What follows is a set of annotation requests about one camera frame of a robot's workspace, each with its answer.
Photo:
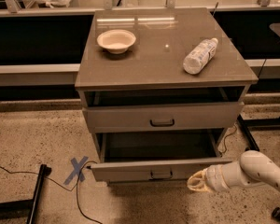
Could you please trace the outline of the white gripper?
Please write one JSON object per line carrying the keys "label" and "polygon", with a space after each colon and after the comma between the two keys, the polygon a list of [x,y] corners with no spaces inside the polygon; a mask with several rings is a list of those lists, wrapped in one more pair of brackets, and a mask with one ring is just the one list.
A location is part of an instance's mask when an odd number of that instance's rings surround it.
{"label": "white gripper", "polygon": [[188,185],[188,188],[195,192],[227,191],[239,184],[238,171],[239,164],[237,162],[211,165],[206,170],[196,172],[188,179],[190,183],[206,180],[208,187]]}

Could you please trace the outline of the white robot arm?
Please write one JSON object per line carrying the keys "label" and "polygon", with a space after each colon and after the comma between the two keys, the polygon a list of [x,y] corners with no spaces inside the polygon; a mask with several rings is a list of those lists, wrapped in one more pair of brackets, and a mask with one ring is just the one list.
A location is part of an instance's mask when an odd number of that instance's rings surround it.
{"label": "white robot arm", "polygon": [[261,152],[249,150],[237,161],[211,165],[192,175],[187,182],[190,190],[220,192],[233,187],[250,188],[262,184],[280,192],[280,167]]}

